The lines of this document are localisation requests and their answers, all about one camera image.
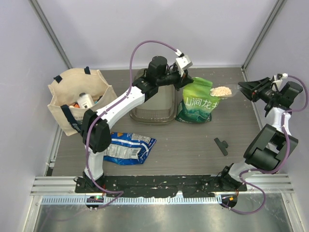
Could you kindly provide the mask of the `clear plastic scoop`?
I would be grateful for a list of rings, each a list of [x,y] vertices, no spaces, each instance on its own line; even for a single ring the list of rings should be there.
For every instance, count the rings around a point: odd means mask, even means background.
[[[210,95],[221,99],[234,97],[240,90],[238,84],[229,84],[223,86],[213,87],[210,90]]]

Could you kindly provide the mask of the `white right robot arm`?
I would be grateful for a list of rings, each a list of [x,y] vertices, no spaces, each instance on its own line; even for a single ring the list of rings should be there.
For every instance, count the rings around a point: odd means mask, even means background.
[[[298,145],[298,139],[289,130],[289,120],[294,112],[291,105],[302,92],[307,93],[299,78],[282,86],[286,73],[251,82],[239,82],[239,91],[251,102],[262,100],[266,105],[266,124],[250,143],[243,161],[224,167],[218,185],[224,191],[237,190],[245,179],[254,174],[273,174],[285,164]]]

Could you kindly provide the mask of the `green cat litter bag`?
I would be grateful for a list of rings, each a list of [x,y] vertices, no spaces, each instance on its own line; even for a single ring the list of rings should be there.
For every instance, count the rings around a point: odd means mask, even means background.
[[[176,120],[183,123],[207,123],[211,112],[218,106],[220,98],[212,96],[212,82],[194,77],[193,82],[183,88],[183,99],[178,104]]]

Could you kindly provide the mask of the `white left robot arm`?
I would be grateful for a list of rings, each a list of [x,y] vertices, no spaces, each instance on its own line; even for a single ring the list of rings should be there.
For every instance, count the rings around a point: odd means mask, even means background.
[[[86,149],[86,187],[93,193],[102,189],[103,152],[112,142],[111,128],[133,108],[145,103],[158,93],[159,87],[173,85],[176,90],[193,82],[188,74],[191,59],[184,54],[176,58],[172,69],[168,69],[163,56],[152,58],[148,68],[143,70],[120,97],[96,111],[88,109],[83,118],[81,137]]]

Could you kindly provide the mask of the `black bag clip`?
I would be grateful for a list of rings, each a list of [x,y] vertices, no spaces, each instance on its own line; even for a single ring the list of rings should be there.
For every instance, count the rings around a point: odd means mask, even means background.
[[[220,141],[219,138],[214,139],[215,143],[219,147],[220,151],[224,156],[228,155],[228,151],[226,150],[228,148],[228,143],[226,141]]]

